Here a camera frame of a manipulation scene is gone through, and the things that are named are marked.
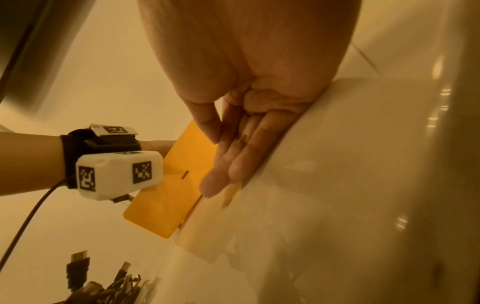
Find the forearm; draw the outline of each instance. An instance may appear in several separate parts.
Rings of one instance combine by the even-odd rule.
[[[0,196],[48,189],[64,178],[60,137],[0,132]]]

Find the white tracking device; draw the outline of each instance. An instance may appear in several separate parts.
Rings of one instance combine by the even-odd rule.
[[[155,151],[83,155],[76,162],[80,195],[109,200],[160,183],[163,158]]]

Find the wire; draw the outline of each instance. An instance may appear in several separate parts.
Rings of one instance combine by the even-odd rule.
[[[22,237],[22,234],[24,233],[25,229],[27,226],[30,224],[30,221],[34,217],[35,213],[38,211],[40,206],[44,203],[44,201],[52,194],[58,187],[62,186],[65,184],[65,182],[70,179],[70,178],[65,178],[62,181],[58,182],[55,186],[53,186],[45,195],[38,201],[38,203],[33,207],[33,209],[30,211],[30,214],[26,217],[25,221],[21,225],[20,229],[16,233],[15,237],[11,241],[10,245],[8,246],[7,250],[3,254],[3,257],[0,260],[0,272],[5,266],[5,263],[9,259],[10,255],[12,254],[12,251],[15,249],[15,246],[19,242],[20,238]]]

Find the wrist-worn device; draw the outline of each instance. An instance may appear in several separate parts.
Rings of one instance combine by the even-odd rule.
[[[84,197],[114,199],[158,184],[163,158],[142,151],[131,127],[91,124],[62,135],[67,186]]]

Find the hand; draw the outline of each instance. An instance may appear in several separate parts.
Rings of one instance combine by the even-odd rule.
[[[200,190],[251,176],[319,97],[345,54],[360,0],[139,0],[165,73],[219,143]],[[223,97],[220,120],[214,101]]]
[[[175,140],[154,140],[154,141],[138,141],[141,149],[144,151],[157,151],[163,158],[174,146]]]

